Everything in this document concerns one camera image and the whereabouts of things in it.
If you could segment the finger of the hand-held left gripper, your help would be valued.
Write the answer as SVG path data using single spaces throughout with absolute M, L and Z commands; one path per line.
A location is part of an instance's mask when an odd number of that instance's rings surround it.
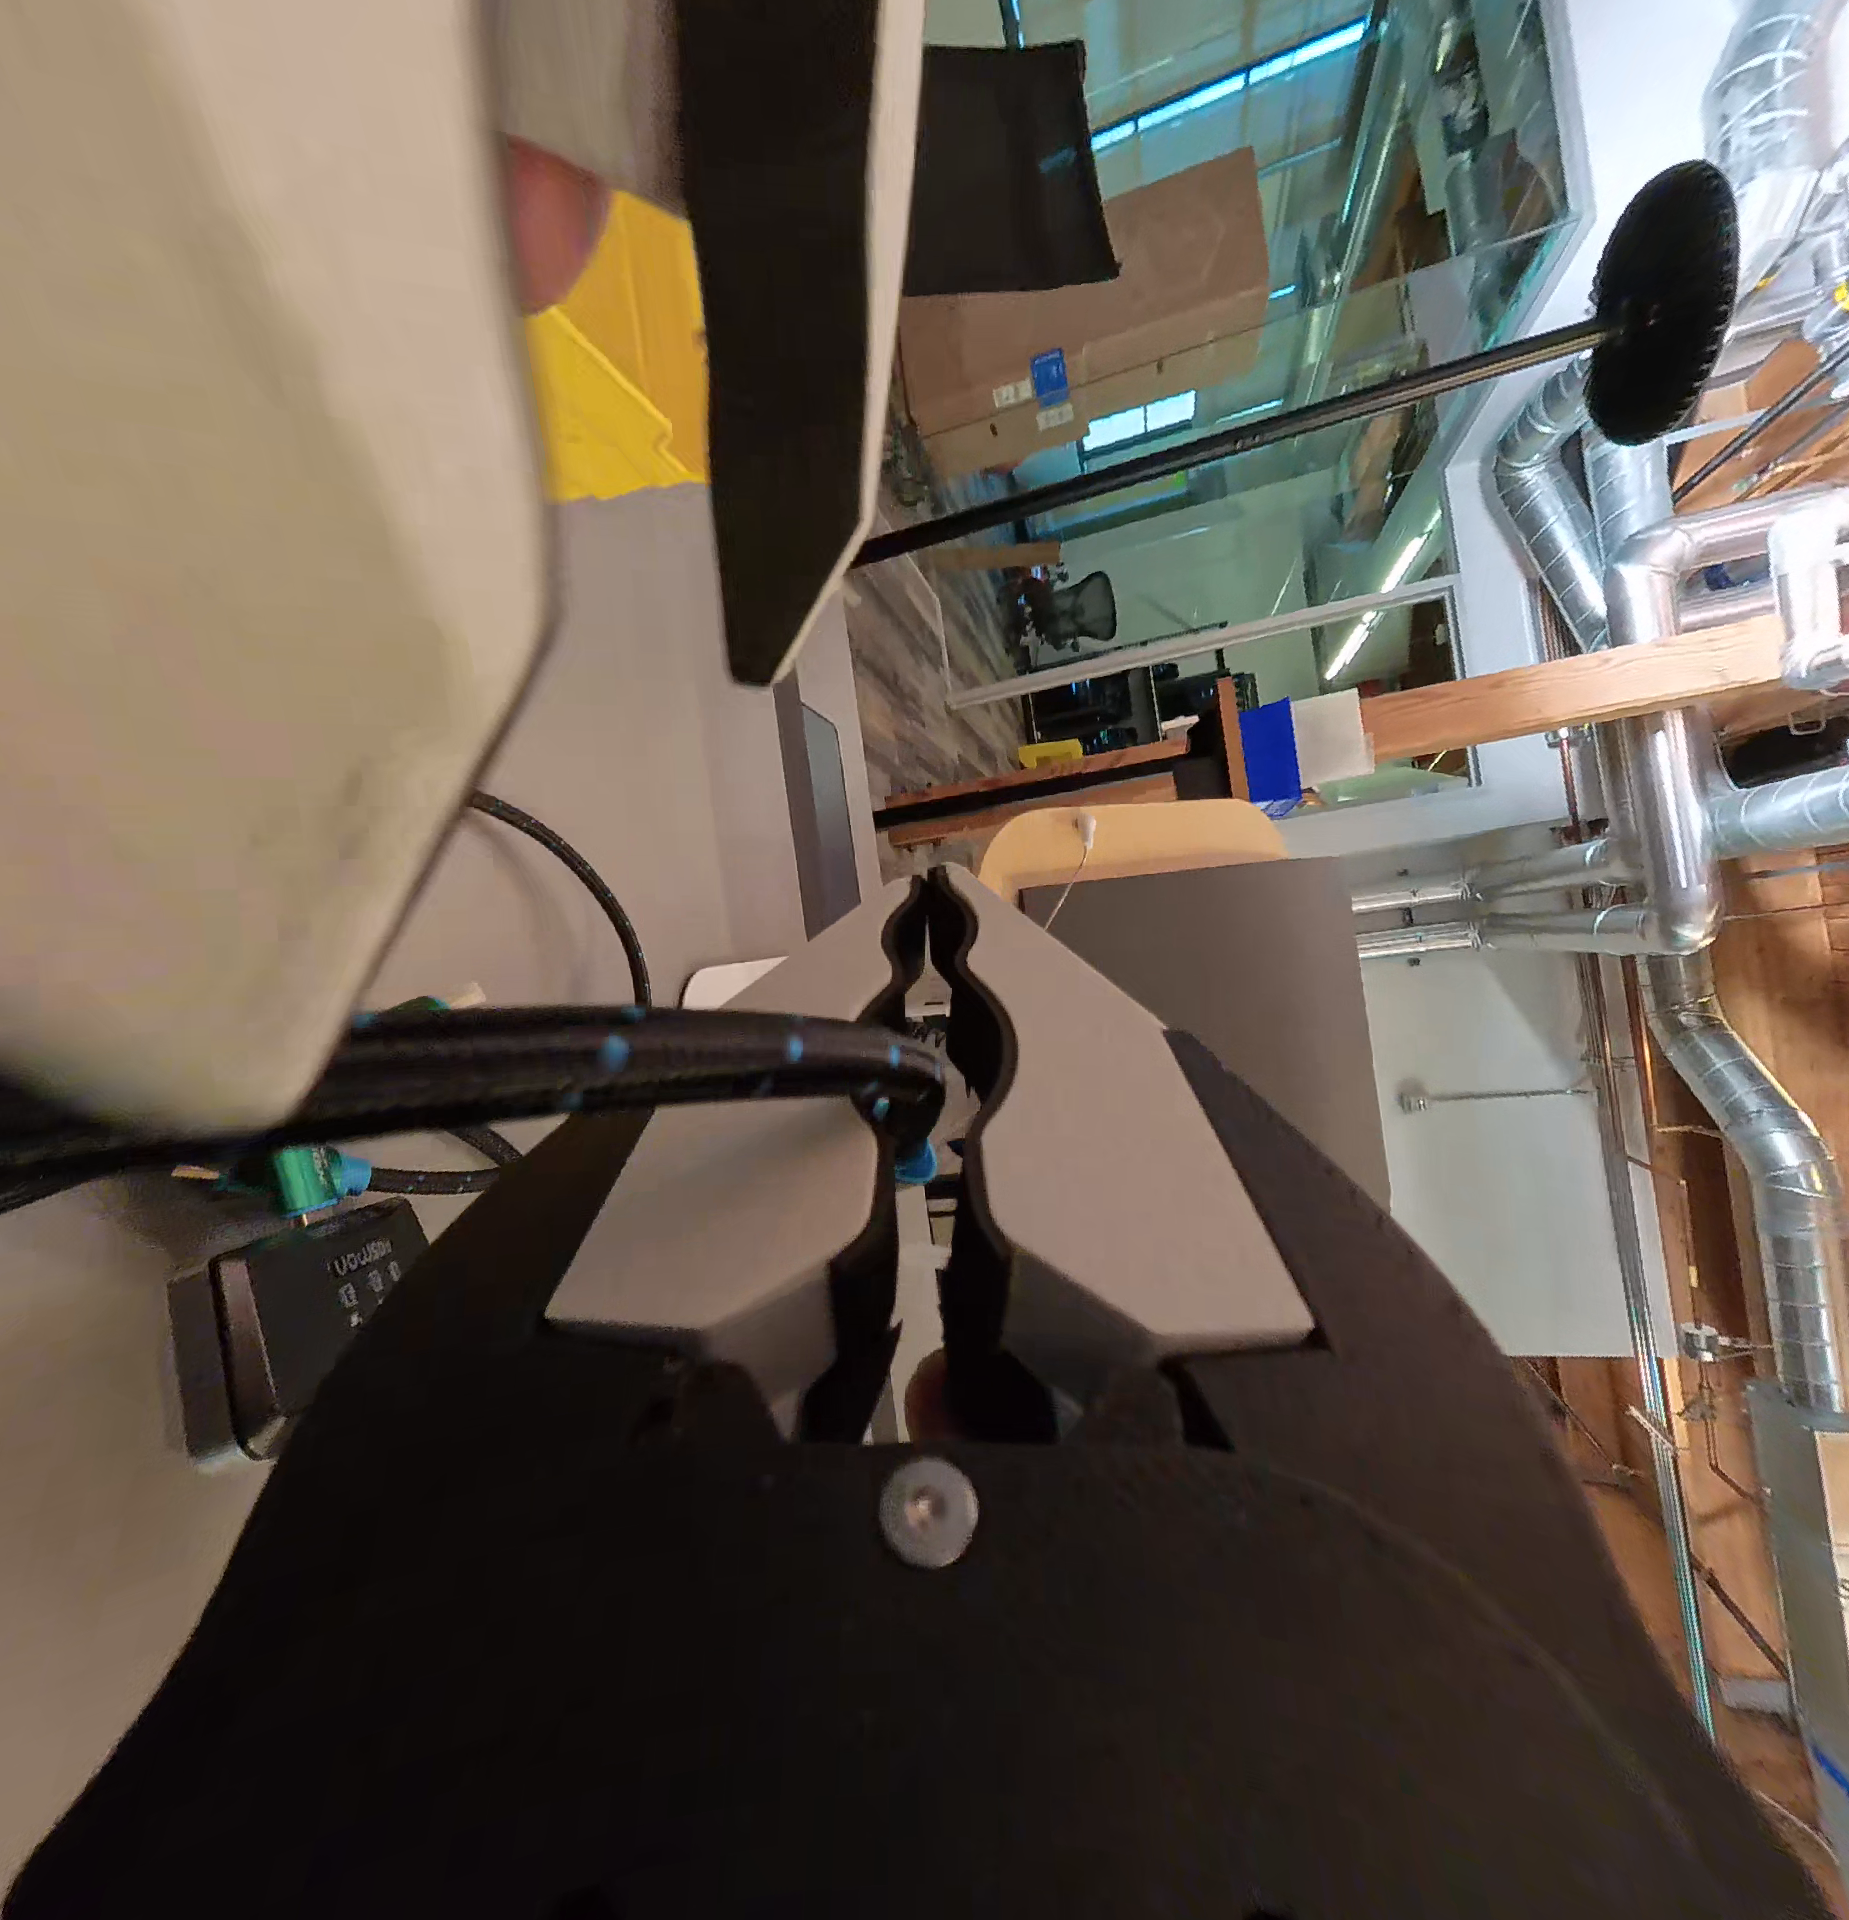
M 0 1071 L 266 1124 L 551 625 L 481 4 L 0 4 Z
M 780 683 L 879 510 L 927 4 L 674 7 L 723 635 Z

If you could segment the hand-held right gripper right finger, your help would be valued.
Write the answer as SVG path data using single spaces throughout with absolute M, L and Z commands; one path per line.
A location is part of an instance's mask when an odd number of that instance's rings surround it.
M 1303 1349 L 1317 1319 L 1167 1024 L 961 868 L 927 880 L 977 1098 L 939 1277 L 961 1435 L 1056 1441 L 1129 1378 Z

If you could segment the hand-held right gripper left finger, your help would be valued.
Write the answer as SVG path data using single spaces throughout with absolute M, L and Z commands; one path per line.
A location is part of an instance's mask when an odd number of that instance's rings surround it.
M 896 1151 L 858 1095 L 668 1109 L 547 1323 L 739 1366 L 798 1441 L 890 1437 L 899 1243 Z

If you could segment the yellow plastic bin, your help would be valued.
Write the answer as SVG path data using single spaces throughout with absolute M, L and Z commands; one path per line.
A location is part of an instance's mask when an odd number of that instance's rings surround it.
M 547 500 L 709 481 L 709 371 L 693 229 L 617 193 L 566 298 L 525 323 Z

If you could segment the black Fosmon HDMI switch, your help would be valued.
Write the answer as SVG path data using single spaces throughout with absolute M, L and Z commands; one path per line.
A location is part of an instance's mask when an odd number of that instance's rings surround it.
M 216 1255 L 167 1287 L 178 1429 L 202 1470 L 270 1461 L 430 1238 L 367 1200 Z

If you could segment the white panel stand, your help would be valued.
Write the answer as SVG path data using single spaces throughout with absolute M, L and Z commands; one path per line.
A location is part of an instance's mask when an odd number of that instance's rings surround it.
M 1104 838 L 1098 807 L 1032 807 L 977 837 L 976 877 L 998 899 L 1020 906 L 1034 889 L 1070 886 L 1092 869 Z M 681 1009 L 705 1012 L 743 1004 L 758 982 L 786 964 L 786 952 L 709 964 L 693 972 Z

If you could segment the cardboard box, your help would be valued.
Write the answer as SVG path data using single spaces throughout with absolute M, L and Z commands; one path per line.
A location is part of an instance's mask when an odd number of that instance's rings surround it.
M 1020 468 L 1249 371 L 1272 304 L 1258 155 L 1112 198 L 1106 223 L 1116 279 L 903 304 L 899 371 L 938 478 Z

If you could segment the wood-edged black-leg table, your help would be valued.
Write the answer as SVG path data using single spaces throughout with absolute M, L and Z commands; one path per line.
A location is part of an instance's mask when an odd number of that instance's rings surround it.
M 1216 703 L 1167 740 L 892 798 L 873 826 L 895 851 L 979 841 L 1052 807 L 1247 800 L 1242 715 Z

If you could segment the black mesh office chair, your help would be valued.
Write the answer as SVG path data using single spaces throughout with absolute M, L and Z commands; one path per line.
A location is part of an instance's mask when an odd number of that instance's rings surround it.
M 1039 641 L 1058 652 L 1104 650 L 1119 637 L 1119 603 L 1112 575 L 1087 573 L 1075 585 L 1056 585 L 1039 573 L 1016 573 L 1008 591 L 1008 634 Z

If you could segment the wooden ceiling beam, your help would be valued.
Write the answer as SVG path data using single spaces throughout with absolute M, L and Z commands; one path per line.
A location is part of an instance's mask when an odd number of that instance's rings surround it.
M 1663 641 L 1364 701 L 1375 763 L 1475 751 L 1704 707 L 1781 683 L 1786 625 L 1775 613 Z

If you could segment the silver ventilation ducts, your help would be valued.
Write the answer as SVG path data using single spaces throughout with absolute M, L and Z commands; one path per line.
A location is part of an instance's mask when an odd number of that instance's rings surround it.
M 1719 166 L 1738 198 L 1741 302 L 1786 270 L 1819 193 L 1814 67 L 1849 4 L 1543 4 L 1566 25 L 1569 181 L 1592 187 L 1602 247 L 1633 197 L 1682 161 Z M 1801 637 L 1792 526 L 1849 517 L 1843 493 L 1801 507 L 1738 500 L 1675 517 L 1660 440 L 1614 445 L 1585 402 L 1585 355 L 1562 360 L 1506 422 L 1494 482 L 1578 654 L 1698 634 L 1682 591 L 1708 564 L 1767 549 L 1775 617 Z M 1710 948 L 1731 857 L 1849 838 L 1849 757 L 1767 788 L 1728 781 L 1704 707 L 1602 724 L 1608 831 L 1516 863 L 1477 889 L 1475 939 L 1633 957 L 1659 1048 L 1738 1153 L 1769 1295 L 1775 1380 L 1817 1416 L 1849 1416 L 1849 1222 L 1821 1130 L 1720 1011 Z

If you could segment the black fuzzy boom microphone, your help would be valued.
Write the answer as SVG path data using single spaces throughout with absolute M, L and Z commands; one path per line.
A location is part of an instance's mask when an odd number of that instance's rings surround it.
M 1587 321 L 873 536 L 849 568 L 910 560 L 1580 355 L 1590 360 L 1585 402 L 1592 422 L 1614 445 L 1654 443 L 1688 416 L 1719 365 L 1738 304 L 1740 260 L 1740 213 L 1725 172 L 1708 161 L 1682 161 L 1648 179 L 1611 228 Z

